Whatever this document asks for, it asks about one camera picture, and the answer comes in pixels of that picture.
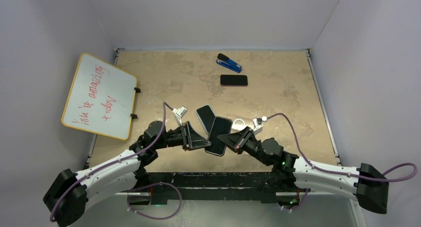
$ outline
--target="phone screen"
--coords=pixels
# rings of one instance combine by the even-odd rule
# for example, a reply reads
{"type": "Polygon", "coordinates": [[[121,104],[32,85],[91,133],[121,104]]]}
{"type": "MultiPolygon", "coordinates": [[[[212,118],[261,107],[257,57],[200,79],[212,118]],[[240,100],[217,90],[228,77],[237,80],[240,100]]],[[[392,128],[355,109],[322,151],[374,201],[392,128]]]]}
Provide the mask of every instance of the phone screen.
{"type": "Polygon", "coordinates": [[[221,85],[223,86],[247,86],[247,76],[244,75],[221,75],[221,85]]]}
{"type": "Polygon", "coordinates": [[[218,139],[218,135],[229,134],[231,126],[232,120],[215,117],[208,137],[208,140],[211,142],[211,146],[205,147],[205,152],[217,156],[223,156],[225,154],[225,143],[218,139]]]}
{"type": "Polygon", "coordinates": [[[203,124],[203,127],[206,130],[206,133],[211,132],[213,120],[215,119],[215,114],[213,113],[211,107],[209,105],[205,105],[201,108],[196,110],[196,113],[203,124]]]}

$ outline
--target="tabletop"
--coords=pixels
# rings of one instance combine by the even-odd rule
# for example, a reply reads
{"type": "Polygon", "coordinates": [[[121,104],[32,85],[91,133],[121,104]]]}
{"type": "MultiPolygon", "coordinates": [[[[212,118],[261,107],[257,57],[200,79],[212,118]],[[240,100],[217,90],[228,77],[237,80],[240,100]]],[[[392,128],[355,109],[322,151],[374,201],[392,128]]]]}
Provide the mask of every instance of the tabletop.
{"type": "MultiPolygon", "coordinates": [[[[216,116],[248,121],[282,112],[293,123],[300,147],[310,160],[336,164],[329,130],[320,105],[305,51],[224,51],[239,63],[247,87],[221,86],[220,75],[237,73],[216,64],[216,51],[122,51],[117,67],[135,75],[141,88],[135,100],[131,135],[126,141],[97,136],[90,166],[113,158],[134,143],[149,123],[162,120],[162,102],[188,108],[183,121],[207,138],[196,109],[209,105],[216,116]]],[[[177,128],[167,110],[166,129],[177,128]]],[[[277,116],[264,123],[258,140],[275,138],[285,151],[298,154],[288,122],[277,116]]],[[[227,149],[214,156],[203,149],[181,147],[158,150],[149,172],[261,172],[270,171],[247,153],[227,149]]]]}

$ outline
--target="purple cable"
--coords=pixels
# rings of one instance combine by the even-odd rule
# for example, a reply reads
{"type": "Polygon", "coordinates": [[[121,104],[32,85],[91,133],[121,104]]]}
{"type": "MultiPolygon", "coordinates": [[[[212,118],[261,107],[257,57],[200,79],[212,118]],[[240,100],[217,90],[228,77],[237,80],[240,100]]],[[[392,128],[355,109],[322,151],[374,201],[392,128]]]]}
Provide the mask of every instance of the purple cable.
{"type": "MultiPolygon", "coordinates": [[[[141,151],[139,151],[139,152],[137,152],[137,153],[134,153],[134,154],[132,154],[132,155],[129,155],[129,156],[127,156],[127,157],[124,157],[124,158],[122,158],[121,159],[121,161],[124,161],[124,160],[127,160],[127,159],[130,159],[130,158],[132,158],[132,157],[134,157],[134,156],[136,156],[136,155],[139,155],[139,154],[142,154],[143,152],[145,152],[146,150],[148,150],[149,148],[151,148],[157,141],[158,141],[158,138],[161,136],[161,134],[162,134],[162,132],[164,131],[164,127],[165,127],[165,118],[166,118],[166,112],[165,112],[165,106],[167,106],[167,107],[170,107],[166,102],[163,102],[162,103],[162,107],[163,107],[163,109],[164,109],[164,118],[163,118],[163,120],[162,120],[162,126],[161,126],[161,129],[159,130],[159,133],[158,133],[158,135],[156,136],[156,138],[152,141],[152,143],[150,143],[145,149],[142,149],[141,151]]],[[[93,171],[91,171],[90,173],[88,173],[88,175],[87,176],[83,176],[81,179],[79,179],[79,180],[77,180],[75,183],[73,183],[63,194],[62,194],[62,196],[58,199],[58,201],[56,202],[56,204],[54,205],[54,207],[53,207],[53,209],[51,210],[51,214],[50,214],[50,221],[51,222],[55,222],[56,220],[54,219],[54,214],[56,213],[56,211],[57,211],[57,208],[59,207],[59,204],[62,202],[62,200],[65,198],[65,196],[71,191],[71,190],[73,190],[73,188],[76,186],[76,185],[78,185],[79,183],[81,183],[82,181],[84,181],[88,176],[91,176],[91,175],[93,175],[93,174],[95,174],[95,173],[97,173],[97,172],[99,172],[100,170],[102,170],[102,169],[104,169],[104,168],[106,168],[106,167],[109,167],[109,166],[111,166],[111,165],[114,165],[114,164],[116,164],[116,163],[118,163],[119,161],[118,160],[115,160],[115,161],[112,161],[112,162],[109,162],[109,163],[107,163],[107,164],[105,164],[105,165],[103,165],[103,166],[100,166],[99,168],[97,168],[97,169],[95,169],[95,170],[93,170],[93,171]]]]}
{"type": "Polygon", "coordinates": [[[305,200],[307,199],[307,194],[308,194],[308,189],[305,189],[305,194],[304,194],[302,200],[300,201],[300,204],[297,207],[295,207],[294,209],[292,209],[292,211],[297,211],[298,209],[301,208],[301,206],[304,204],[305,200]]]}
{"type": "MultiPolygon", "coordinates": [[[[304,158],[304,160],[306,161],[306,163],[308,163],[308,164],[309,164],[312,168],[314,168],[314,169],[316,169],[316,170],[318,170],[318,171],[321,171],[321,172],[330,173],[330,174],[336,174],[336,175],[344,175],[344,176],[348,176],[348,173],[346,173],[346,172],[325,170],[325,169],[322,169],[322,168],[319,168],[319,167],[317,167],[317,166],[313,165],[313,164],[310,162],[310,160],[309,160],[309,159],[308,159],[308,158],[304,155],[304,153],[301,151],[300,144],[298,143],[297,133],[295,133],[294,126],[292,125],[292,123],[291,123],[291,121],[289,120],[289,118],[288,118],[286,115],[284,115],[283,113],[276,113],[276,114],[274,114],[274,115],[269,116],[269,117],[268,117],[268,120],[269,120],[269,119],[271,119],[271,118],[273,118],[273,117],[275,117],[275,116],[277,116],[277,115],[282,115],[282,116],[284,116],[284,118],[286,118],[286,120],[288,121],[289,126],[290,126],[290,127],[291,127],[291,129],[292,129],[292,133],[294,134],[295,143],[297,144],[297,149],[298,149],[298,151],[300,152],[301,156],[302,156],[302,157],[304,158]]],[[[393,170],[395,170],[395,169],[398,169],[398,168],[400,168],[400,167],[402,167],[402,166],[412,166],[412,167],[414,168],[414,170],[413,170],[413,171],[412,171],[412,173],[411,173],[411,174],[409,174],[408,176],[405,176],[405,177],[400,177],[400,178],[395,178],[395,179],[371,178],[371,177],[366,177],[366,176],[361,176],[361,175],[356,175],[356,174],[351,174],[351,176],[353,176],[353,177],[357,177],[357,178],[361,178],[361,179],[365,179],[365,180],[369,180],[369,181],[378,181],[378,182],[399,182],[399,181],[406,181],[406,180],[409,180],[409,179],[413,178],[413,177],[417,174],[417,172],[418,172],[417,165],[415,165],[414,163],[406,162],[406,163],[402,163],[402,164],[399,164],[399,165],[396,165],[396,166],[394,166],[394,167],[390,168],[389,170],[387,170],[387,171],[383,172],[383,173],[382,173],[382,175],[386,175],[386,174],[390,173],[391,171],[393,171],[393,170]]]]}
{"type": "Polygon", "coordinates": [[[173,108],[171,106],[169,106],[169,104],[167,104],[167,102],[164,102],[165,106],[167,106],[171,111],[173,110],[173,108]]]}
{"type": "Polygon", "coordinates": [[[139,190],[143,190],[143,189],[146,189],[146,188],[149,188],[149,187],[152,187],[152,186],[157,186],[157,185],[167,185],[167,186],[170,186],[170,187],[174,188],[174,190],[177,191],[177,194],[180,197],[180,204],[178,205],[178,208],[174,213],[172,213],[171,215],[169,215],[167,217],[152,217],[152,216],[142,214],[142,213],[138,212],[137,210],[133,209],[133,207],[131,207],[130,202],[129,202],[129,198],[127,197],[127,206],[129,207],[129,209],[131,211],[133,211],[134,213],[138,214],[138,215],[141,215],[143,217],[146,217],[146,218],[149,218],[149,219],[152,219],[152,220],[157,220],[157,221],[166,220],[166,219],[169,219],[169,218],[173,217],[174,215],[176,215],[181,209],[181,204],[182,204],[183,199],[181,197],[181,192],[173,184],[166,183],[166,182],[154,183],[154,184],[150,184],[150,185],[147,185],[147,186],[144,186],[144,187],[139,187],[139,188],[129,190],[129,192],[139,191],[139,190]]]}

